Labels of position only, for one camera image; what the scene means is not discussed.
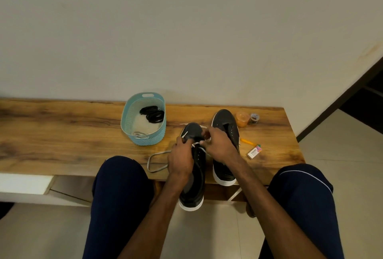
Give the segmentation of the white shoelace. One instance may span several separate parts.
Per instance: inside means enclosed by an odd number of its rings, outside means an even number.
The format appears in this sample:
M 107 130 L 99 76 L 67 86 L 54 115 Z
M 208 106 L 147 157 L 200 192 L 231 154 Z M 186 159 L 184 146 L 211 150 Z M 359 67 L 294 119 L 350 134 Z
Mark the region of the white shoelace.
M 205 156 L 209 155 L 207 154 L 205 148 L 200 145 L 200 141 L 204 140 L 204 136 L 202 135 L 203 131 L 207 129 L 207 127 L 203 125 L 199 125 L 196 122 L 183 123 L 182 125 L 184 125 L 184 128 L 180 134 L 180 137 L 182 138 L 182 140 L 184 142 L 186 142 L 188 139 L 194 140 L 194 143 L 192 144 L 192 149 L 203 151 L 205 153 Z M 166 150 L 166 151 L 162 151 L 162 152 L 158 152 L 158 153 L 154 153 L 150 155 L 146 164 L 148 171 L 150 173 L 156 173 L 168 168 L 168 165 L 165 165 L 156 170 L 151 170 L 150 169 L 151 159 L 157 155 L 169 154 L 171 153 L 171 151 L 172 150 Z

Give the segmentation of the person's right hand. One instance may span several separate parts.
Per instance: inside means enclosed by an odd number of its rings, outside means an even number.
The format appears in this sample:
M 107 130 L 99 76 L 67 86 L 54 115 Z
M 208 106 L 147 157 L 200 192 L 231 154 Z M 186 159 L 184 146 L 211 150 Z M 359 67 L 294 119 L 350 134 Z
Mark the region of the person's right hand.
M 209 147 L 204 147 L 207 154 L 209 154 L 213 160 L 226 165 L 231 165 L 232 162 L 240 157 L 237 149 L 224 131 L 216 128 L 215 138 L 216 142 Z

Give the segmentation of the person's right leg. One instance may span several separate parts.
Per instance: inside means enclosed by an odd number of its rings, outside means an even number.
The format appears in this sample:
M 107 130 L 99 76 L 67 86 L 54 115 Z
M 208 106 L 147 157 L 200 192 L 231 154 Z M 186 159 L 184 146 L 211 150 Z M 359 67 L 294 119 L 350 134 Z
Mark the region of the person's right leg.
M 344 259 L 333 185 L 310 164 L 281 168 L 269 193 L 327 259 Z

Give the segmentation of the person's leg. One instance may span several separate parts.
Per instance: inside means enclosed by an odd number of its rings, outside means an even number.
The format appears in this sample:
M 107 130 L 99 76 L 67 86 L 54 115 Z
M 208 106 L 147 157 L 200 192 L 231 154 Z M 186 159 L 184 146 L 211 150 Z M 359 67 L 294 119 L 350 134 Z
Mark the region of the person's leg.
M 99 169 L 92 194 L 82 259 L 117 259 L 149 211 L 153 182 L 137 161 L 113 156 Z
M 333 185 L 310 164 L 281 168 L 269 193 L 327 259 L 344 259 Z

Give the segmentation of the person's left hand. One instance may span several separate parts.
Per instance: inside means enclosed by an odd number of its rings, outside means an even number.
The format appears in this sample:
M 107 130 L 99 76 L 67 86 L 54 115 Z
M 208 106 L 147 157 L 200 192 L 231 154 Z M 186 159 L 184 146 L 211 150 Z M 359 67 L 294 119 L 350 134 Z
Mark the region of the person's left hand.
M 194 165 L 192 147 L 190 149 L 175 149 L 174 144 L 171 150 L 167 158 L 169 179 L 188 180 Z

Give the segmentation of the person's left leg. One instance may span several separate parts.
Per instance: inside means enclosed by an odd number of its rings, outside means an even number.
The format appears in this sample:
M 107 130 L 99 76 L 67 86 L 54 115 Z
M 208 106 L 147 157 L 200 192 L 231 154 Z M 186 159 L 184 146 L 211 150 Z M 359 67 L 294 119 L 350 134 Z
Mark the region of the person's left leg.
M 153 182 L 137 161 L 113 156 L 99 169 L 92 194 L 82 259 L 117 259 L 149 211 Z

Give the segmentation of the person's right forearm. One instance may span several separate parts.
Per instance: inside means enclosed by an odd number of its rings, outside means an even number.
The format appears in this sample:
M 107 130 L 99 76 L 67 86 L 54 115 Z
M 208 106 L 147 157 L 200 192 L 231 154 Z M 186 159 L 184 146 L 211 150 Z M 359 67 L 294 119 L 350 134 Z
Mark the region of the person's right forearm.
M 225 164 L 258 218 L 274 259 L 326 259 L 238 153 L 228 156 Z

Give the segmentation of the black sneaker with white sole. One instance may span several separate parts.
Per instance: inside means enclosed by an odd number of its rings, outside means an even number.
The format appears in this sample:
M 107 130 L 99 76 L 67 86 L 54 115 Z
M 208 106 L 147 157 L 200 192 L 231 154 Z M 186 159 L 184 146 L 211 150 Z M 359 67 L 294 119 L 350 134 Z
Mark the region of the black sneaker with white sole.
M 198 123 L 191 122 L 184 127 L 181 133 L 181 137 L 185 141 L 194 140 L 191 146 L 191 154 L 194 160 L 193 170 L 179 196 L 180 207 L 188 212 L 199 209 L 204 202 L 206 151 L 200 146 L 200 141 L 204 140 L 202 132 L 202 127 Z
M 229 110 L 219 110 L 214 115 L 211 126 L 225 132 L 237 152 L 239 152 L 239 130 L 236 119 Z M 213 160 L 213 178 L 216 183 L 225 187 L 232 186 L 236 183 L 236 178 L 229 168 L 224 163 L 216 160 Z

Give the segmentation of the yellow pen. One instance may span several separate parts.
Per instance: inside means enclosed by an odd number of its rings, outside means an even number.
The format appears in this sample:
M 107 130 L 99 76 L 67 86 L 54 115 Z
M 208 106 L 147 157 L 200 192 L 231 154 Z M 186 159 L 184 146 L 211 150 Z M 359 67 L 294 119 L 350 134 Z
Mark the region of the yellow pen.
M 245 143 L 245 144 L 248 144 L 248 145 L 251 145 L 252 147 L 261 147 L 261 145 L 259 145 L 259 144 L 256 144 L 256 143 L 253 143 L 253 142 L 251 142 L 251 141 L 249 141 L 249 140 L 246 140 L 246 139 L 243 139 L 243 138 L 240 138 L 240 141 L 241 142 L 243 142 L 243 143 Z

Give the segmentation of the dark door frame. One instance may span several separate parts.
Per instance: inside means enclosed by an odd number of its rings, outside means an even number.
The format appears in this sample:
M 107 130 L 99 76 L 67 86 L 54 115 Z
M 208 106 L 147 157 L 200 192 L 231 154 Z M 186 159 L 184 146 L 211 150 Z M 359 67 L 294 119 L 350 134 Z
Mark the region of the dark door frame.
M 336 110 L 383 134 L 383 57 L 296 137 L 300 142 Z

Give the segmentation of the teal plastic basket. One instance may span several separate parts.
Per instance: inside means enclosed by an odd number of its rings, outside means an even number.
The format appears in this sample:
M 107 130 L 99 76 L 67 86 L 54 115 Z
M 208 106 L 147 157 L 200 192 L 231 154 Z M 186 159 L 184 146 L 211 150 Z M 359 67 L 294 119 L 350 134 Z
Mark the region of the teal plastic basket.
M 157 123 L 158 129 L 151 133 L 137 130 L 135 126 L 140 110 L 148 106 L 157 106 L 159 110 L 164 111 L 163 121 Z M 138 146 L 158 144 L 164 138 L 166 130 L 166 108 L 163 96 L 156 92 L 141 92 L 131 96 L 123 108 L 121 129 Z

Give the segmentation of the white shoelaces bundle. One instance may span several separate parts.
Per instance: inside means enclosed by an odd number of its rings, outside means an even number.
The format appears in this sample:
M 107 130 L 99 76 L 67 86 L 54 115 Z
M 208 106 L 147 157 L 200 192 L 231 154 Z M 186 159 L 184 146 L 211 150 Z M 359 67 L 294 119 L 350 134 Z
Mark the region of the white shoelaces bundle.
M 131 127 L 131 135 L 133 136 L 150 135 L 156 132 L 161 127 L 161 125 L 162 125 L 162 122 L 151 123 L 146 118 L 146 115 L 142 115 L 138 113 L 135 116 L 132 127 Z

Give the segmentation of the orange round container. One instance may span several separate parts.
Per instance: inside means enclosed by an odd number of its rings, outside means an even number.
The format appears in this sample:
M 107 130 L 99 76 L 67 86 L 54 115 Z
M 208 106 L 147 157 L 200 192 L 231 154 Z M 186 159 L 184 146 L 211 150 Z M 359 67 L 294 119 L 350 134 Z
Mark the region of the orange round container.
M 251 119 L 251 115 L 246 111 L 238 111 L 235 118 L 238 127 L 246 127 Z

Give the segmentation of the small pink and white box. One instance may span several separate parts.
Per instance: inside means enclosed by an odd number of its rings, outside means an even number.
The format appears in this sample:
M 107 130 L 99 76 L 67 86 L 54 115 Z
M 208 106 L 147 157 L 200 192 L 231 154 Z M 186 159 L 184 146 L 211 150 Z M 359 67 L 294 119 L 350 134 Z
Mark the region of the small pink and white box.
M 262 148 L 260 145 L 256 145 L 252 150 L 250 150 L 248 153 L 247 153 L 247 157 L 249 159 L 254 159 L 260 152 L 262 151 Z

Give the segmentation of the person's left forearm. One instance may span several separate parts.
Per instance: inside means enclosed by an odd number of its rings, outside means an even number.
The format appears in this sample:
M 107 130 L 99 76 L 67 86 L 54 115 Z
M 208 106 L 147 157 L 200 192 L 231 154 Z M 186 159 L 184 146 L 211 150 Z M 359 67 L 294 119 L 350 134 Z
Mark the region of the person's left forearm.
M 169 175 L 160 195 L 117 259 L 160 259 L 170 220 L 188 179 L 188 175 Z

